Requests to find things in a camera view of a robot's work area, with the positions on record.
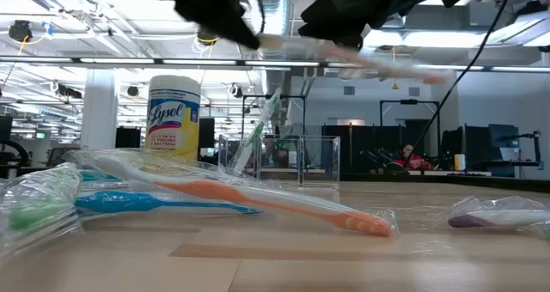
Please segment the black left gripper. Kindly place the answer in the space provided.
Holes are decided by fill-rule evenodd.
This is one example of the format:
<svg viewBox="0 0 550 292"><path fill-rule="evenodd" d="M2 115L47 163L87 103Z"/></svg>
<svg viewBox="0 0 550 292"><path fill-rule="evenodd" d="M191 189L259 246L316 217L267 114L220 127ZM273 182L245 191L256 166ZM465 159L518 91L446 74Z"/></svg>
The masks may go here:
<svg viewBox="0 0 550 292"><path fill-rule="evenodd" d="M197 22L219 37L248 49L259 49L259 38L241 18L239 0L173 1L174 10L186 21Z"/></svg>

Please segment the black panel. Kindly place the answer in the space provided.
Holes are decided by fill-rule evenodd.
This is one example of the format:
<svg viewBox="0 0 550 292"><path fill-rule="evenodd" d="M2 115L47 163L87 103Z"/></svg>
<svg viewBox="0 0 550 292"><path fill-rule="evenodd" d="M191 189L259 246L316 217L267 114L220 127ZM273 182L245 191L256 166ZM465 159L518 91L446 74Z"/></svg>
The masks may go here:
<svg viewBox="0 0 550 292"><path fill-rule="evenodd" d="M215 119L201 118L199 120L199 157L207 154L207 149L215 145Z"/></svg>

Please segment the long ceiling light strip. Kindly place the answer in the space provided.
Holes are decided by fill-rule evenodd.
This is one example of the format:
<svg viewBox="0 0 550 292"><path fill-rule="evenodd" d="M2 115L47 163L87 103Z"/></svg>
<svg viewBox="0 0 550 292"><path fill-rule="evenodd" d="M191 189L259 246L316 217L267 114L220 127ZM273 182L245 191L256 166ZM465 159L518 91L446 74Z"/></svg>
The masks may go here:
<svg viewBox="0 0 550 292"><path fill-rule="evenodd" d="M215 58L62 58L62 57L24 57L0 56L0 63L16 64L56 64L85 67L91 65L106 65L112 67L198 67L200 68L229 68L229 67L259 67L259 68L328 68L328 69L358 69L355 64L336 63L327 61L298 61L298 60L243 60L243 59L215 59ZM447 64L416 64L422 69L456 70L463 71L465 65ZM489 66L474 65L472 71L498 73L536 73L550 74L550 67L535 66Z"/></svg>

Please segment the bright ceiling light panel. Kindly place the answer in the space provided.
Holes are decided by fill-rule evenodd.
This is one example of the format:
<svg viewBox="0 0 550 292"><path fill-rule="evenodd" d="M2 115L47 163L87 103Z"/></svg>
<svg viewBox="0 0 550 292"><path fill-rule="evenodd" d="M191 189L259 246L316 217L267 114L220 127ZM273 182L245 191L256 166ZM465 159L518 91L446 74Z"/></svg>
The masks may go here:
<svg viewBox="0 0 550 292"><path fill-rule="evenodd" d="M381 30L370 30L364 45L410 46L432 48L479 47L486 33L467 30L413 30L405 28L406 17L393 17ZM508 26L493 30L487 39L489 46L535 46L550 43L550 11L520 15Z"/></svg>

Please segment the yellow Lysol wipes canister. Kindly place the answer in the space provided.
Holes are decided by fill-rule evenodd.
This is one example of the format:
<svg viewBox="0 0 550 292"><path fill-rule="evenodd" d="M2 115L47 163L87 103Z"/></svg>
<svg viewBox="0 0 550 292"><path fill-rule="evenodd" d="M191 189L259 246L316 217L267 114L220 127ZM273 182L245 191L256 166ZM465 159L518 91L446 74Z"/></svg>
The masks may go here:
<svg viewBox="0 0 550 292"><path fill-rule="evenodd" d="M145 147L174 151L186 160L196 160L199 152L200 99L200 84L190 77L152 77Z"/></svg>

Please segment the dark computer monitor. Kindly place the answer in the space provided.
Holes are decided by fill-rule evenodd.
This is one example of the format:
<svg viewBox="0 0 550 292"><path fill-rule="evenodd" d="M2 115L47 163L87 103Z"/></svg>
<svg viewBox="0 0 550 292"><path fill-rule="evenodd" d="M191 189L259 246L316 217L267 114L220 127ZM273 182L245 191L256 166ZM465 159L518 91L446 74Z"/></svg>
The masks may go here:
<svg viewBox="0 0 550 292"><path fill-rule="evenodd" d="M483 165L491 160L491 141L488 127L465 125L452 131L444 131L441 150L444 166L455 169L455 155L466 156L468 171L486 171Z"/></svg>

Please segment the black ceiling device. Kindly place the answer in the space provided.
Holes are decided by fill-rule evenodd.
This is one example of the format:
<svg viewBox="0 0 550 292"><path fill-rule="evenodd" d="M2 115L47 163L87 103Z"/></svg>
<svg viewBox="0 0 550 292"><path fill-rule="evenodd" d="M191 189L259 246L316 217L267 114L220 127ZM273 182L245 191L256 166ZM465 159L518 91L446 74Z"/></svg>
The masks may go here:
<svg viewBox="0 0 550 292"><path fill-rule="evenodd" d="M33 33L30 28L30 21L25 20L15 20L14 23L9 27L8 35L11 39L21 42L28 43L33 38Z"/></svg>

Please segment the silver ribbed ceiling duct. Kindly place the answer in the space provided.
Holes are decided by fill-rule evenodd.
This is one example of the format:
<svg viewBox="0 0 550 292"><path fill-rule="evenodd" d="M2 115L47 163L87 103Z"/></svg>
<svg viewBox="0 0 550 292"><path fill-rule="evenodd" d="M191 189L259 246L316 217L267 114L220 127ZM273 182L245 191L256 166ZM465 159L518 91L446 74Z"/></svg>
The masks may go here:
<svg viewBox="0 0 550 292"><path fill-rule="evenodd" d="M245 22L254 34L291 35L291 0L247 0Z"/></svg>

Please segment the black metal frame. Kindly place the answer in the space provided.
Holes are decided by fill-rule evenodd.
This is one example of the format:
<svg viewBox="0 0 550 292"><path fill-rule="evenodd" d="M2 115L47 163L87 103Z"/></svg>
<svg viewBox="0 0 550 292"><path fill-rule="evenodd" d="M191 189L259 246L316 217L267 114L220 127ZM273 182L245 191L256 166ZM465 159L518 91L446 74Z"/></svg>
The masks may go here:
<svg viewBox="0 0 550 292"><path fill-rule="evenodd" d="M441 150L441 140L442 140L442 132L441 132L441 116L440 112L442 109L442 103L437 100L415 100L415 99L402 99L402 100L380 100L379 101L379 126L384 126L384 116L385 114L390 110L390 107L385 109L383 106L388 103L391 106L395 104L399 105L424 105L426 108L428 108L432 112L432 116L430 120L426 123L424 129L422 130L421 135L419 136L418 141L413 145L414 148L417 148L424 140L425 137L428 135L431 126L433 124L436 124L436 145L437 145L437 159L439 162L443 161L443 152Z"/></svg>

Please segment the white pillar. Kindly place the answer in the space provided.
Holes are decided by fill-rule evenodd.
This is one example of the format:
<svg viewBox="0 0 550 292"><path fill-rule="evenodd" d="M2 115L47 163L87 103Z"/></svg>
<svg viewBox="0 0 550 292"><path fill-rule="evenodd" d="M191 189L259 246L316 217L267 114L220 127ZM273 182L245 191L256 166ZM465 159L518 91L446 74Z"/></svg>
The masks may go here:
<svg viewBox="0 0 550 292"><path fill-rule="evenodd" d="M115 70L88 69L82 110L81 147L115 147L119 85Z"/></svg>

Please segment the black cabinet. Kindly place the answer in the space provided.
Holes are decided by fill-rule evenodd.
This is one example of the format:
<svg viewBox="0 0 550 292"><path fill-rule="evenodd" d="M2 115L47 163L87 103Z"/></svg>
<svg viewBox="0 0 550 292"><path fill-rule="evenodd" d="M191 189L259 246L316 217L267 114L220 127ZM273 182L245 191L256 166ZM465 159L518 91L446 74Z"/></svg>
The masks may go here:
<svg viewBox="0 0 550 292"><path fill-rule="evenodd" d="M141 130L138 128L118 127L116 130L116 148L139 148L141 145Z"/></svg>

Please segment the purple toothbrush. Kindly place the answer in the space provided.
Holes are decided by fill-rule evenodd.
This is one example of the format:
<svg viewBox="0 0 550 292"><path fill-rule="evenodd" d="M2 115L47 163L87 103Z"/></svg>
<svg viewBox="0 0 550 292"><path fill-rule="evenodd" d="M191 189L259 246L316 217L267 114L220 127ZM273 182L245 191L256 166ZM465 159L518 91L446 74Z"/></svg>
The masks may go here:
<svg viewBox="0 0 550 292"><path fill-rule="evenodd" d="M452 228L520 228L550 221L550 206L519 196L468 197L454 204L445 216Z"/></svg>

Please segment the black aluminium rig frame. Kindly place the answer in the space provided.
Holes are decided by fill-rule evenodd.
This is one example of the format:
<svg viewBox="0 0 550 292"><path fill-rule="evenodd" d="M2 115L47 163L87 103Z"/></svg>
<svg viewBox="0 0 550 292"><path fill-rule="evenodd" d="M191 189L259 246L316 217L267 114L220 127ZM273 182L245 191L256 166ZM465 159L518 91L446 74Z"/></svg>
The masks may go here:
<svg viewBox="0 0 550 292"><path fill-rule="evenodd" d="M308 170L303 176L288 168L267 168L260 171L260 181L270 184L285 184L293 187L341 188L345 182L385 183L431 183L478 186L520 192L550 194L550 180L513 179L485 176L482 172L458 173L445 171L408 171L382 174L343 173L332 176L323 169Z"/></svg>

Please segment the person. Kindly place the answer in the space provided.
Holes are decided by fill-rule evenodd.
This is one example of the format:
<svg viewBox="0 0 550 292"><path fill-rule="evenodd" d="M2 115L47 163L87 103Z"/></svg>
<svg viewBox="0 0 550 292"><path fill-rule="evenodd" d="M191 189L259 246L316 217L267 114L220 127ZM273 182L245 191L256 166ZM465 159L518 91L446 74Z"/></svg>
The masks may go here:
<svg viewBox="0 0 550 292"><path fill-rule="evenodd" d="M411 144L403 145L398 155L388 164L388 167L397 170L405 169L416 171L434 169L434 166L431 163L413 153L413 146Z"/></svg>

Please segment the orange toothbrush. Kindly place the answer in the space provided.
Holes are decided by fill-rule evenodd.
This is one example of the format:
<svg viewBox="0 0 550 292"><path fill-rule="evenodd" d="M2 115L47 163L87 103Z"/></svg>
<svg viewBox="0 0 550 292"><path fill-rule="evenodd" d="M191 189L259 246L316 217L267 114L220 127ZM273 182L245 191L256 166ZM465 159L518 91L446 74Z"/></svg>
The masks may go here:
<svg viewBox="0 0 550 292"><path fill-rule="evenodd" d="M260 49L274 50L297 47L306 52L314 52L324 58L338 60L345 69L374 71L382 79L388 77L416 79L431 85L447 84L452 79L452 71L448 69L433 69L424 64L385 60L374 56L363 57L349 48L336 46L332 43L321 43L319 40L264 33L258 34L257 38L260 41Z"/></svg>
<svg viewBox="0 0 550 292"><path fill-rule="evenodd" d="M203 202L225 202L314 219L360 234L390 237L397 231L392 210L367 212L330 200L281 189L225 167L189 161L153 149L78 149L64 155L67 162L125 181L178 192Z"/></svg>

